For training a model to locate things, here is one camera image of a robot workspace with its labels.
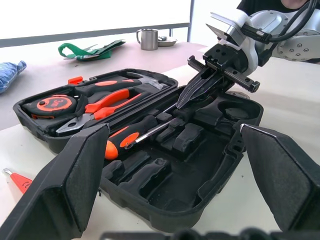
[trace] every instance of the orange screwdriver handle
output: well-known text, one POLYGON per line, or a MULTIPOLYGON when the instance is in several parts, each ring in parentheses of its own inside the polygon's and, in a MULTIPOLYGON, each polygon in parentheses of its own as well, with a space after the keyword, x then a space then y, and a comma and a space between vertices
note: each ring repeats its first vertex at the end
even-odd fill
POLYGON ((111 135, 106 143, 104 157, 111 161, 125 152, 125 146, 133 143, 139 136, 158 125, 154 116, 146 116, 142 121, 126 126, 111 135))
POLYGON ((151 94, 150 92, 145 91, 143 93, 139 93, 138 95, 134 96, 133 98, 129 99, 128 101, 125 101, 117 106, 103 107, 93 114, 94 119, 100 120, 100 119, 106 118, 106 117, 110 116, 111 114, 113 114, 114 112, 116 112, 126 106, 140 102, 141 100, 143 100, 144 98, 146 98, 150 94, 151 94))
POLYGON ((10 175, 10 178, 23 194, 27 191, 32 183, 31 179, 21 176, 20 174, 15 172, 10 175))
POLYGON ((108 107, 112 104, 115 104, 116 102, 129 98, 129 96, 130 90, 128 88, 115 91, 95 103, 87 104, 85 106, 85 113, 93 114, 102 108, 108 107))

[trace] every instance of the empty tool slot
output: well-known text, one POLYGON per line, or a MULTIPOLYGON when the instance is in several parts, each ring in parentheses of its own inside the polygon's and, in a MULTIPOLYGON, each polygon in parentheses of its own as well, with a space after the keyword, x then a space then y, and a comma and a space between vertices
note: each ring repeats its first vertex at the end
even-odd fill
POLYGON ((157 158, 153 162, 143 166, 136 172, 130 181, 122 182, 119 187, 148 202, 148 195, 160 184, 171 172, 169 161, 157 158))
POLYGON ((123 161, 124 173, 118 179, 117 183, 122 183, 130 178, 138 169, 145 165, 151 159, 145 151, 138 151, 123 161))
POLYGON ((172 151, 177 135, 178 134, 162 142, 161 147, 168 151, 172 151))
POLYGON ((189 154, 192 148, 195 148, 195 145, 202 140, 203 132, 203 127, 188 123, 175 139, 173 149, 182 154, 189 154))
POLYGON ((216 187, 216 185, 223 178, 223 176, 231 169, 234 163, 235 159, 230 155, 227 155, 223 158, 213 177, 210 180, 206 181, 201 187, 199 187, 197 195, 201 200, 203 200, 210 193, 210 191, 212 191, 216 187))
POLYGON ((198 109, 193 119, 199 123, 205 123, 208 126, 216 127, 224 114, 218 108, 218 101, 213 101, 209 105, 198 109))
POLYGON ((186 124, 185 121, 183 121, 181 118, 176 117, 175 119, 173 119, 168 128, 165 129, 163 132, 161 132, 157 137, 156 137, 156 141, 159 144, 164 143, 166 140, 168 140, 169 138, 172 138, 174 135, 176 135, 179 131, 182 131, 184 125, 186 124))
POLYGON ((124 161, 114 160, 103 168, 102 177, 118 185, 130 178, 150 158, 145 151, 138 151, 124 161))
POLYGON ((110 162, 102 170, 102 177, 115 183, 119 177, 125 173, 125 166, 122 161, 115 160, 110 162))
POLYGON ((181 154, 173 149, 165 150, 163 145, 173 146, 179 134, 178 132, 161 145, 150 141, 141 146, 152 159, 163 158, 170 162, 170 171, 167 175, 160 175, 145 183, 139 192, 140 196, 150 205, 170 212, 190 210, 202 201, 198 196, 198 189, 214 177, 224 157, 224 149, 230 141, 204 129, 203 140, 196 143, 189 154, 181 154))
POLYGON ((218 104, 218 109, 223 113, 223 116, 233 122, 239 120, 255 119, 260 114, 260 108, 254 102, 235 102, 223 101, 218 104))

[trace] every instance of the black shirt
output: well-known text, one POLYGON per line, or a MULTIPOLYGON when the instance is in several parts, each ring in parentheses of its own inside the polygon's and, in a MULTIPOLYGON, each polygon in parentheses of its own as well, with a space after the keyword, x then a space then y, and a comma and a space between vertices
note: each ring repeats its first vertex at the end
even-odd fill
MULTIPOLYGON (((273 10, 281 13, 292 13, 298 10, 286 8, 281 0, 242 0, 237 8, 244 11, 249 16, 264 10, 273 10)), ((319 3, 317 3, 316 8, 320 9, 319 3)), ((306 62, 318 63, 320 62, 320 58, 310 59, 306 62)))

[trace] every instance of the green object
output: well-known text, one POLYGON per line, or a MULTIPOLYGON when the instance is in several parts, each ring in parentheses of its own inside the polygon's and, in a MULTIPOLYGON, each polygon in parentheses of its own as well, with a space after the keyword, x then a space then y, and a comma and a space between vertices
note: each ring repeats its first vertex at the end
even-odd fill
POLYGON ((95 44, 87 47, 86 49, 80 49, 71 43, 64 43, 58 47, 58 51, 62 57, 67 59, 77 59, 78 61, 87 62, 111 58, 111 50, 121 46, 124 43, 125 41, 123 40, 117 40, 101 48, 94 48, 94 46, 97 46, 97 44, 95 44), (65 55, 63 53, 65 48, 70 49, 73 54, 65 55))

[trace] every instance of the metal cup handle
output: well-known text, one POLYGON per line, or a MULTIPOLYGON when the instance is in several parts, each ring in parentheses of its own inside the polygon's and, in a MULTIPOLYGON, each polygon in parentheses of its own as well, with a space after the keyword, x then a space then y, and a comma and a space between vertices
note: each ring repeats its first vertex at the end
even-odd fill
POLYGON ((141 44, 141 42, 140 42, 140 40, 139 40, 139 33, 141 33, 141 30, 142 30, 142 29, 136 31, 136 40, 137 40, 137 42, 138 42, 139 44, 141 44))

